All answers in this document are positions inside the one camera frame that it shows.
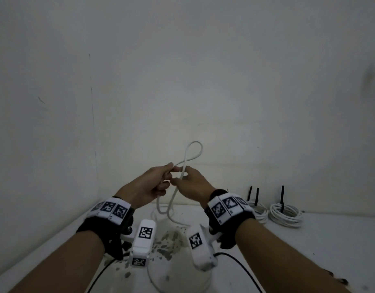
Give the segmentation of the person's left hand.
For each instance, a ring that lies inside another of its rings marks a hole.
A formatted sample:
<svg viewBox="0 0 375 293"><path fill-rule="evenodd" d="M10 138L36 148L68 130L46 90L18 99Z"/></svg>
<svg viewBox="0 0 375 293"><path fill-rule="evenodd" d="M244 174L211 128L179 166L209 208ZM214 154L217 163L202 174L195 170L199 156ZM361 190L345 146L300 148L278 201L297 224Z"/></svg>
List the person's left hand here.
<svg viewBox="0 0 375 293"><path fill-rule="evenodd" d="M121 187L114 197L124 200L131 205L132 209L136 210L151 203L157 197L164 196L170 187L171 178L171 172L157 175L150 168L141 176Z"/></svg>

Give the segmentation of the person's right hand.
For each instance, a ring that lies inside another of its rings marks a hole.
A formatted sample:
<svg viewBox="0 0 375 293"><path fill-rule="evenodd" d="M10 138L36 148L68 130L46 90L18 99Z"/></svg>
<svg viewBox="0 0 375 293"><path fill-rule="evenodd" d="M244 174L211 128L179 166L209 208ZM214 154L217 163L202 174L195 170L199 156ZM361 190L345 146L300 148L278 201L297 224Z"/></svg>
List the person's right hand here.
<svg viewBox="0 0 375 293"><path fill-rule="evenodd" d="M207 179L195 168L185 167L186 176L189 183L185 186L175 186L178 191L186 198L198 202L203 209L206 209L211 194L216 190Z"/></svg>

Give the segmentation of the person's left forearm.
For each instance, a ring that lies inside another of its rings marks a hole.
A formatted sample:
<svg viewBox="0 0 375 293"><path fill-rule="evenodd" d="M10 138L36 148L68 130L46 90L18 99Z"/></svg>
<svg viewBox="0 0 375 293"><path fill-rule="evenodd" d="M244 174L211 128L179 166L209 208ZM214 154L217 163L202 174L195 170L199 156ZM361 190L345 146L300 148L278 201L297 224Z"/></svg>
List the person's left forearm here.
<svg viewBox="0 0 375 293"><path fill-rule="evenodd" d="M78 232L9 293L85 293L104 252L104 245L94 232Z"/></svg>

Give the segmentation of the person's right forearm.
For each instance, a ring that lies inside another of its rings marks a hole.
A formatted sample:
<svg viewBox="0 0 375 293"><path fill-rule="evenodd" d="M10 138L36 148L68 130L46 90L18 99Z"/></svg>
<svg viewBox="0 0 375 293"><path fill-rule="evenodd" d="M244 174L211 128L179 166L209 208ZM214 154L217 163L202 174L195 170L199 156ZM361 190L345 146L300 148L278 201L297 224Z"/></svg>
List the person's right forearm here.
<svg viewBox="0 0 375 293"><path fill-rule="evenodd" d="M249 218L236 244L266 293L350 293L324 269Z"/></svg>

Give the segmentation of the black right wristband with markers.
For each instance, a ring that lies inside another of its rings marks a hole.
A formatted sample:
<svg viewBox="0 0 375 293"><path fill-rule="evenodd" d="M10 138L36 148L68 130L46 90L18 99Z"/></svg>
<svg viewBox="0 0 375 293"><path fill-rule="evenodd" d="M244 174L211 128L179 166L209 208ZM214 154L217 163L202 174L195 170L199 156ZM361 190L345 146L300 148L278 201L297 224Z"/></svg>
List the black right wristband with markers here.
<svg viewBox="0 0 375 293"><path fill-rule="evenodd" d="M221 233L217 242L224 250L236 245L235 234L239 226L249 218L255 219L253 208L241 196L224 189L216 189L211 193L205 214L209 218L212 233Z"/></svg>

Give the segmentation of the black wristband with markers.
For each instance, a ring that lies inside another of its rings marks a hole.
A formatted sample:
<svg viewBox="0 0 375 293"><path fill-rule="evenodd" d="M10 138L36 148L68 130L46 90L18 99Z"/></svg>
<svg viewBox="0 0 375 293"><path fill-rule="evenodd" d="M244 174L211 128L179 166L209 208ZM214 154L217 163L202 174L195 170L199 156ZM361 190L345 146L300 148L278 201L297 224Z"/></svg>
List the black wristband with markers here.
<svg viewBox="0 0 375 293"><path fill-rule="evenodd" d="M217 242L224 250L236 245L235 234L239 226L249 218L255 219L253 208L241 196L224 189L216 189L211 193L205 214L209 218L212 233L221 233Z"/></svg>
<svg viewBox="0 0 375 293"><path fill-rule="evenodd" d="M92 231L102 241L105 253L121 261L124 258L121 235L133 224L134 211L130 203L110 197L92 207L76 233Z"/></svg>

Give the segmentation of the black left wristband with markers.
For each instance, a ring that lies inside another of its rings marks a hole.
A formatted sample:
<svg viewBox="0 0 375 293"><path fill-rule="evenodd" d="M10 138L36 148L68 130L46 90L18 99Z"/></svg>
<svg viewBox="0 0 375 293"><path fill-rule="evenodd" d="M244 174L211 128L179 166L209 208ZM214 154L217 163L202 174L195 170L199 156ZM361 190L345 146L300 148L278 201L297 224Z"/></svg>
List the black left wristband with markers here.
<svg viewBox="0 0 375 293"><path fill-rule="evenodd" d="M134 211L130 203L110 197L92 207L76 233L92 231L102 241L105 253L121 261L124 258L121 235L133 224Z"/></svg>

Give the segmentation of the white round basin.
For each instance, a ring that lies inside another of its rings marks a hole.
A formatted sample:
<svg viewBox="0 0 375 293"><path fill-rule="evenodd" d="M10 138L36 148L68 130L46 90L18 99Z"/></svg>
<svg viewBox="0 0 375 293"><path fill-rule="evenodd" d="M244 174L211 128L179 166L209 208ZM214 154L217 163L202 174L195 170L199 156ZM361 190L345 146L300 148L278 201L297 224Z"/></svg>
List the white round basin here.
<svg viewBox="0 0 375 293"><path fill-rule="evenodd" d="M189 250L186 232L190 225L181 219L170 220L157 209L151 212L156 235L151 248L147 275L159 293L205 293L212 273L197 270Z"/></svg>

